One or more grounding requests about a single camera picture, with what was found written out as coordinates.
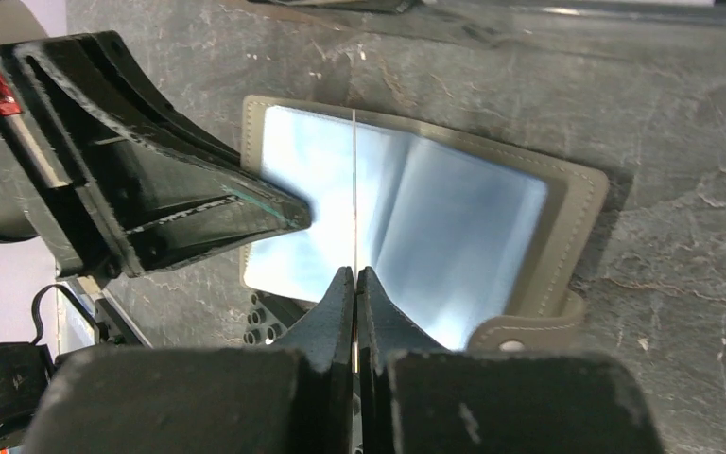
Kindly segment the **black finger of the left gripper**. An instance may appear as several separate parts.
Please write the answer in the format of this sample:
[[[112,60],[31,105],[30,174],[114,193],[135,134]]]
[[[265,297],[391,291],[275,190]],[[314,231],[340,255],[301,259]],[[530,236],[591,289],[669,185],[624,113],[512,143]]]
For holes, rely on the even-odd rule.
[[[15,85],[62,165],[42,196],[82,270],[169,271],[310,224],[302,199],[178,112],[113,31],[17,44]]]

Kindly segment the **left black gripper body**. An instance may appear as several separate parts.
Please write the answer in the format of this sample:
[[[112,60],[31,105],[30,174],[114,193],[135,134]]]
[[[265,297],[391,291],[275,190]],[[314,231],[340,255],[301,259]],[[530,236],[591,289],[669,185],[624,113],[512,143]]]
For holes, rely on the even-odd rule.
[[[118,264],[78,186],[0,66],[0,243],[38,237],[59,278],[114,278]]]

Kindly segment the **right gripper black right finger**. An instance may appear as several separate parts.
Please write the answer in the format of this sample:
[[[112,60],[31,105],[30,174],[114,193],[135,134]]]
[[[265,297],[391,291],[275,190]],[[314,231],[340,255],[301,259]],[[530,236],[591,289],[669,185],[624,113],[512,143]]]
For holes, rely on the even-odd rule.
[[[372,267],[358,274],[356,302],[362,375],[381,376],[390,362],[410,355],[447,352],[392,302]]]

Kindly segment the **grey blue card holder wallet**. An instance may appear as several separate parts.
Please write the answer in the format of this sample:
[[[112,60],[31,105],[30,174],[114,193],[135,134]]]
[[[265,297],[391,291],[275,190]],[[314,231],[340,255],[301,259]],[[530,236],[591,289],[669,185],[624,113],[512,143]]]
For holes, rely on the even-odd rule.
[[[304,199],[308,228],[259,240],[240,276],[317,302],[371,268],[451,350],[561,349],[586,304],[569,289],[605,201],[598,169],[385,113],[248,96],[242,166]]]

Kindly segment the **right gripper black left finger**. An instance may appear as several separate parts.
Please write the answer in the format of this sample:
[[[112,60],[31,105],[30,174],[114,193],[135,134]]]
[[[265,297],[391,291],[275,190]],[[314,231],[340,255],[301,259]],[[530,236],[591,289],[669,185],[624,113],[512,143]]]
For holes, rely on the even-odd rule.
[[[341,267],[320,301],[295,322],[272,347],[294,349],[310,368],[327,374],[333,366],[349,366],[354,333],[354,274]]]

